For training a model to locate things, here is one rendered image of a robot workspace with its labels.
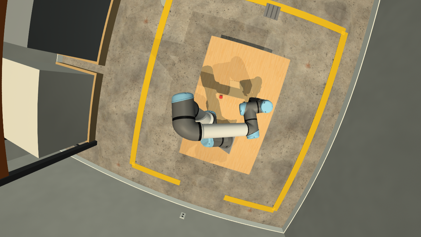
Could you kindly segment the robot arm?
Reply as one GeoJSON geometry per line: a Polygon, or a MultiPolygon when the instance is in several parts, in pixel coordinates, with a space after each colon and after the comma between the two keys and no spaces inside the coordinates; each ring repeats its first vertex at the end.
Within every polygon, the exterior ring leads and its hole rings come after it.
{"type": "Polygon", "coordinates": [[[189,141],[201,141],[204,147],[229,148],[233,137],[238,136],[258,138],[257,114],[267,114],[273,109],[269,100],[244,102],[239,104],[239,111],[245,123],[217,123],[216,113],[200,109],[192,93],[177,93],[171,103],[172,125],[176,133],[189,141]]]}

